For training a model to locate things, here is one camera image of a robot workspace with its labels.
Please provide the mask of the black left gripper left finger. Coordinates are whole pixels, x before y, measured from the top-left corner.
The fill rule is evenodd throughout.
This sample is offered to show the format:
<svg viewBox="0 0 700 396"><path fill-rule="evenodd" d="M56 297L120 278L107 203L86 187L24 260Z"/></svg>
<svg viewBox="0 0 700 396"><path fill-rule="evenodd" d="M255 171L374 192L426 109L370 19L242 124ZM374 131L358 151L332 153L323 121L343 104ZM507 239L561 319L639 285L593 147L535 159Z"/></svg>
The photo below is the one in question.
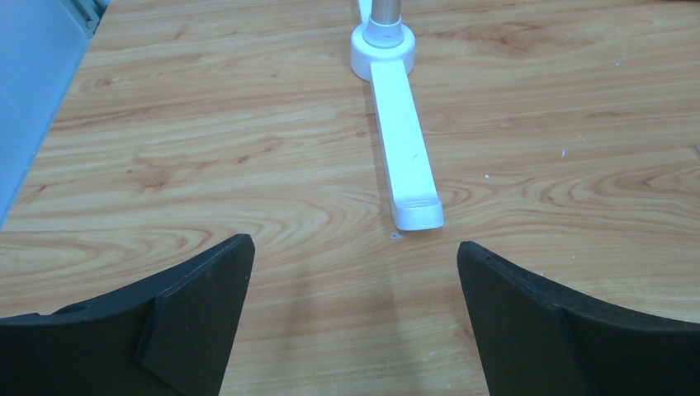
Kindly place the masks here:
<svg viewBox="0 0 700 396"><path fill-rule="evenodd" d="M51 314L1 321L4 395L217 395L255 247L238 234Z"/></svg>

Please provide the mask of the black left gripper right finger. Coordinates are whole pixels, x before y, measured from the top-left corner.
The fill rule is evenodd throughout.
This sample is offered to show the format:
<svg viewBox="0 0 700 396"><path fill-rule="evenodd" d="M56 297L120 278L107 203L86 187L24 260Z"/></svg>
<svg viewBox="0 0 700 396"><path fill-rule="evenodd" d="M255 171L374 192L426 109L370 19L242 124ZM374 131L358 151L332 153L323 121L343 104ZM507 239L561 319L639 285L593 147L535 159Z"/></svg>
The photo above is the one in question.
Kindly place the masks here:
<svg viewBox="0 0 700 396"><path fill-rule="evenodd" d="M696 323L596 299L472 241L456 261L491 394L698 394Z"/></svg>

